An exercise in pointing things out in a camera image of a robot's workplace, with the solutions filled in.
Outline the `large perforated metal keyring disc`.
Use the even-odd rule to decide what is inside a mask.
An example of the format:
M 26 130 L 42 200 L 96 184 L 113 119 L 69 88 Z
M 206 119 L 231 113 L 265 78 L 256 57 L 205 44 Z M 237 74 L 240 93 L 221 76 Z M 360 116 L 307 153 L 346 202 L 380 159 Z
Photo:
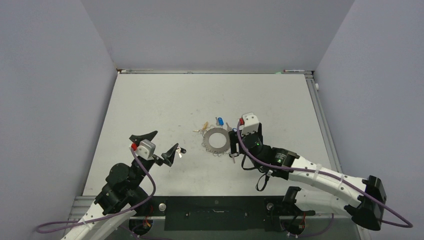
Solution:
M 213 155 L 223 155 L 230 149 L 229 133 L 222 127 L 206 129 L 202 133 L 201 145 Z

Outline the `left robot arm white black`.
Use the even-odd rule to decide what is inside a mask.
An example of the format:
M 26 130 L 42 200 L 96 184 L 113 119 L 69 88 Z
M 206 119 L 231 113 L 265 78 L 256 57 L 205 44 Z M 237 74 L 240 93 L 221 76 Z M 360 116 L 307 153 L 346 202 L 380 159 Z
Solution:
M 154 194 L 146 193 L 140 184 L 145 178 L 153 179 L 149 174 L 153 165 L 171 167 L 175 157 L 181 157 L 187 151 L 175 144 L 160 156 L 156 155 L 153 139 L 157 133 L 130 136 L 133 161 L 130 165 L 117 163 L 110 169 L 100 193 L 77 222 L 78 225 L 71 227 L 63 239 L 104 240 L 130 217 L 150 216 L 166 209 L 164 203 L 155 207 L 151 201 Z

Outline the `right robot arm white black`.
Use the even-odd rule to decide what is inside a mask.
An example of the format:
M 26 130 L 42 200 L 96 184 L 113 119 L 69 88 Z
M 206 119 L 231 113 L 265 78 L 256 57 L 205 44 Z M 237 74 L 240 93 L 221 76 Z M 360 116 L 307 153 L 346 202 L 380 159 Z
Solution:
M 318 189 L 312 193 L 299 186 L 287 188 L 282 201 L 289 214 L 315 211 L 349 217 L 355 224 L 372 231 L 382 228 L 387 195 L 380 178 L 344 175 L 311 162 L 284 148 L 264 145 L 262 125 L 249 134 L 228 131 L 230 156 L 249 158 L 252 170 L 268 181 L 271 177 L 299 182 Z

